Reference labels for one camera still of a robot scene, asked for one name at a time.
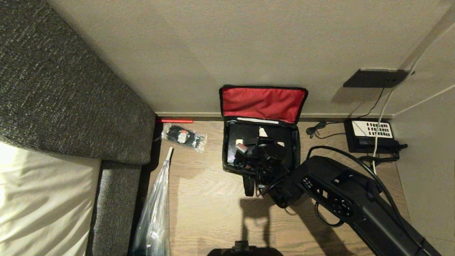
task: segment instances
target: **baseboard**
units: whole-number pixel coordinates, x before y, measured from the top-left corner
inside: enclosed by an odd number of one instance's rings
[[[220,112],[156,112],[161,118],[188,118],[195,121],[222,121]],[[335,121],[343,120],[351,117],[361,116],[364,113],[302,113],[300,115],[300,121]],[[384,120],[392,119],[394,114],[387,114],[383,116]],[[365,119],[379,118],[379,114],[370,114]]]

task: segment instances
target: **clear plastic wrap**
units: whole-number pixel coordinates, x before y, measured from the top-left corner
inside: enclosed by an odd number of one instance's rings
[[[192,148],[199,153],[204,151],[205,144],[207,144],[207,134],[198,133],[170,123],[164,124],[161,138]]]
[[[166,160],[153,184],[142,210],[133,242],[135,256],[170,256],[168,181],[169,164],[173,148],[169,148]]]

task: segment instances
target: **wooden floor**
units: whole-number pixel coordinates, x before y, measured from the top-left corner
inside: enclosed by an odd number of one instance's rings
[[[343,135],[310,139],[305,130],[315,124],[298,124],[301,159],[306,157],[310,147],[316,145],[348,151]],[[373,255],[348,225],[332,229],[320,223],[314,215],[313,201],[306,196],[288,209],[291,214],[275,206],[270,198],[246,197],[242,177],[222,169],[223,122],[195,122],[184,127],[208,134],[205,151],[200,154],[163,141],[160,165],[150,179],[151,188],[169,147],[173,146],[175,150],[169,172],[172,256],[205,256],[212,249],[232,247],[235,240],[248,240],[250,245],[258,247],[274,247],[285,256]],[[344,128],[342,124],[332,124],[320,132],[321,136],[326,136],[344,132]],[[365,173],[334,152],[319,149],[314,153]],[[409,221],[395,163],[381,164],[377,171],[401,214]],[[321,212],[329,221],[337,221],[327,210]]]

